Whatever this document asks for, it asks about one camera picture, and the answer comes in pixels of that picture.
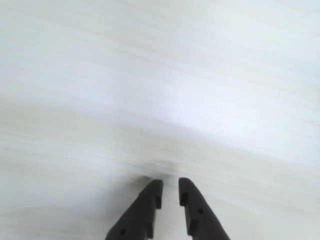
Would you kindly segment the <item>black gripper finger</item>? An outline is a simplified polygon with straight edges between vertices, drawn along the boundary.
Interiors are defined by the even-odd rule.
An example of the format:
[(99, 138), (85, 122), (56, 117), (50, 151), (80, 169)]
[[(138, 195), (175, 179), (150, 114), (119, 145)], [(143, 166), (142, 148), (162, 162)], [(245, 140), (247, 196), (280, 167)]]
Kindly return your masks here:
[(164, 183), (154, 179), (110, 228), (107, 240), (149, 240), (154, 237), (156, 211), (162, 208)]
[(187, 234), (194, 240), (229, 240), (220, 221), (196, 185), (187, 177), (178, 180), (179, 204), (184, 207)]

